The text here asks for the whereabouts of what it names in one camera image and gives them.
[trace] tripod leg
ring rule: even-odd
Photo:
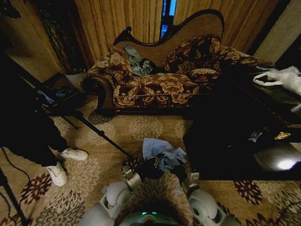
[[[16,197],[14,196],[9,184],[8,184],[8,179],[6,178],[6,176],[3,174],[2,169],[0,168],[0,185],[4,187],[6,193],[8,194],[11,202],[13,203],[15,209],[17,210],[17,213],[19,214],[20,218],[21,218],[21,222],[22,222],[22,226],[27,226],[29,224],[29,220],[26,219],[26,217],[24,216],[20,205],[18,203],[18,201],[16,200]]]
[[[114,143],[111,139],[109,139],[104,132],[101,130],[99,130],[98,128],[96,128],[94,125],[92,125],[88,120],[86,120],[83,116],[81,112],[74,112],[74,114],[72,114],[72,116],[74,116],[75,118],[77,118],[78,120],[80,120],[82,123],[84,123],[86,126],[88,126],[91,130],[93,130],[95,133],[97,133],[99,136],[103,137],[105,140],[107,140],[111,145],[113,145],[115,148],[117,148],[118,150],[120,150],[123,154],[125,154],[130,160],[133,160],[134,157],[132,155],[130,155],[129,153],[127,153],[125,150],[123,150],[121,147],[119,147],[116,143]]]
[[[72,125],[75,129],[79,129],[79,127],[77,127],[76,125],[74,125],[69,119],[67,119],[65,116],[61,115],[61,117],[68,122],[70,125]]]

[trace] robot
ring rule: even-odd
[[[126,205],[131,195],[135,192],[144,178],[158,178],[163,172],[150,175],[149,162],[143,162],[143,170],[133,172],[129,166],[122,168],[125,175],[124,181],[111,183],[101,200],[94,205],[78,224],[79,226],[114,226],[115,219]],[[215,202],[214,198],[200,189],[198,185],[199,173],[192,172],[188,175],[184,167],[170,169],[180,181],[187,196],[193,217],[204,226],[240,226],[231,216],[227,215]],[[136,212],[126,216],[119,226],[143,225],[179,225],[173,218],[156,212]]]

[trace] blue rag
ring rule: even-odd
[[[164,154],[163,159],[160,162],[159,168],[163,172],[166,172],[164,166],[179,166],[181,163],[186,163],[185,155],[186,153],[180,147],[174,148],[165,140],[145,138],[143,141],[142,148],[143,158],[149,156],[157,156],[158,154]]]

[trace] window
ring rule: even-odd
[[[169,25],[173,24],[177,0],[164,0],[162,6],[160,38],[163,37]]]

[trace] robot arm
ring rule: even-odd
[[[211,194],[199,188],[198,176],[198,173],[191,173],[181,182],[193,217],[204,226],[240,226],[216,204]]]
[[[142,181],[137,173],[124,167],[126,180],[109,185],[101,200],[90,208],[79,226],[114,226],[115,219],[128,202],[133,189]]]

